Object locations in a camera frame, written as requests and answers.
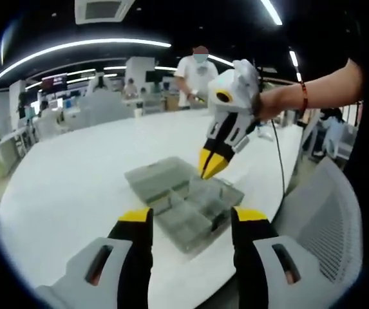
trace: computer screen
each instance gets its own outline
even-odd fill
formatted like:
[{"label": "computer screen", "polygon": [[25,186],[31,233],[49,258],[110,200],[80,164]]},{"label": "computer screen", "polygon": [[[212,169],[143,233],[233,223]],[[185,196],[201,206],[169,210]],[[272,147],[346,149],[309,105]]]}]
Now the computer screen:
[{"label": "computer screen", "polygon": [[48,79],[43,79],[41,82],[41,90],[45,95],[67,90],[67,76],[59,75]]},{"label": "computer screen", "polygon": [[163,75],[159,71],[147,71],[146,82],[161,82]]},{"label": "computer screen", "polygon": [[81,92],[79,90],[73,90],[70,92],[70,98],[81,96]]}]

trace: white desk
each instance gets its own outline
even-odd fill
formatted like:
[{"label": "white desk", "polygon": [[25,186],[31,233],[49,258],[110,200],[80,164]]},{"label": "white desk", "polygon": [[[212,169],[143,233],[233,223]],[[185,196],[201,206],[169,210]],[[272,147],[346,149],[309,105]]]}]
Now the white desk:
[{"label": "white desk", "polygon": [[12,169],[12,167],[18,162],[20,159],[17,145],[15,142],[15,138],[19,137],[21,139],[21,143],[23,145],[25,153],[28,152],[28,149],[25,146],[23,134],[27,132],[26,127],[22,127],[20,129],[16,129],[15,131],[8,133],[3,136],[0,140],[0,176],[6,176]]},{"label": "white desk", "polygon": [[[206,110],[161,113],[36,144],[12,176],[0,206],[2,242],[30,286],[56,282],[67,260],[107,236],[120,215],[141,207],[125,172],[168,156],[197,166],[211,119]],[[254,134],[220,178],[245,193],[242,206],[272,220],[282,198],[278,151],[275,142]],[[279,130],[286,183],[300,140],[297,126]],[[230,229],[197,256],[182,254],[157,225],[153,243],[151,309],[194,308],[235,273]]]},{"label": "white desk", "polygon": [[64,114],[64,121],[70,130],[75,131],[89,126],[86,115],[81,113],[81,110],[78,106],[63,109],[62,112]]},{"label": "white desk", "polygon": [[127,106],[137,106],[137,104],[142,104],[144,100],[142,98],[123,98],[121,102],[123,102]]}]

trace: person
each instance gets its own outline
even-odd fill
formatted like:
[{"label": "person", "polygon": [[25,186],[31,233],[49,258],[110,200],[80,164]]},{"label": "person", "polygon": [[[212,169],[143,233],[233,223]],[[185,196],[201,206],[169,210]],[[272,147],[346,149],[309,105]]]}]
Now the person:
[{"label": "person", "polygon": [[94,78],[88,82],[86,95],[91,95],[98,89],[113,91],[113,85],[110,79],[105,76],[104,69],[101,67],[96,69]]},{"label": "person", "polygon": [[354,1],[351,13],[357,22],[357,40],[349,46],[348,60],[337,71],[305,83],[284,86],[260,95],[259,118],[271,119],[287,109],[340,108],[363,100],[363,114],[355,145],[344,174],[352,185],[361,209],[363,259],[369,264],[369,3]]},{"label": "person", "polygon": [[145,87],[141,87],[140,98],[144,98],[146,95],[147,95],[147,89]]},{"label": "person", "polygon": [[19,119],[25,118],[25,107],[26,107],[26,95],[25,93],[20,93],[18,96],[18,107],[17,107]]},{"label": "person", "polygon": [[125,98],[138,97],[138,91],[137,87],[134,85],[134,79],[128,79],[126,87],[124,87],[124,97]]},{"label": "person", "polygon": [[321,110],[323,116],[320,118],[322,126],[326,129],[323,144],[319,146],[320,150],[315,149],[314,156],[324,156],[329,145],[329,141],[336,143],[341,138],[344,123],[343,114],[339,108],[330,108]]},{"label": "person", "polygon": [[207,48],[200,46],[193,48],[193,55],[182,58],[178,63],[175,78],[180,90],[178,107],[181,110],[190,109],[190,104],[195,102],[198,93],[206,96],[208,83],[218,76],[216,66],[207,58]]},{"label": "person", "polygon": [[39,118],[42,117],[54,117],[57,119],[57,123],[59,124],[61,122],[61,118],[62,118],[62,111],[57,110],[54,111],[50,108],[50,105],[48,103],[48,101],[44,100],[41,102],[40,104],[40,112],[38,114]]}]

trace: red bracelet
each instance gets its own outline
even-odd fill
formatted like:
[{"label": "red bracelet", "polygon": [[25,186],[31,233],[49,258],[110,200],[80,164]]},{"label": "red bracelet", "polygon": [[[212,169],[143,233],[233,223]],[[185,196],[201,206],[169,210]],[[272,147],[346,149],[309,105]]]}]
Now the red bracelet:
[{"label": "red bracelet", "polygon": [[306,109],[307,109],[307,106],[308,106],[308,97],[307,97],[307,88],[306,88],[306,85],[305,85],[305,82],[301,81],[300,82],[301,84],[301,89],[303,90],[303,106],[301,107],[301,114],[303,114]]}]

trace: gray mesh chair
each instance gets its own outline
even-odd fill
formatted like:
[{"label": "gray mesh chair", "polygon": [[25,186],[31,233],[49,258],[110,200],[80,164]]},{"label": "gray mesh chair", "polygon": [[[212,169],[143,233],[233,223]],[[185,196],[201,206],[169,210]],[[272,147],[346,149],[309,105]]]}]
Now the gray mesh chair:
[{"label": "gray mesh chair", "polygon": [[357,136],[357,128],[349,124],[343,126],[340,139],[338,141],[327,140],[326,152],[332,159],[348,160],[352,153],[353,145]]},{"label": "gray mesh chair", "polygon": [[346,289],[362,265],[362,228],[354,191],[337,165],[324,158],[307,182],[283,201],[273,222],[320,263],[321,273]]}]

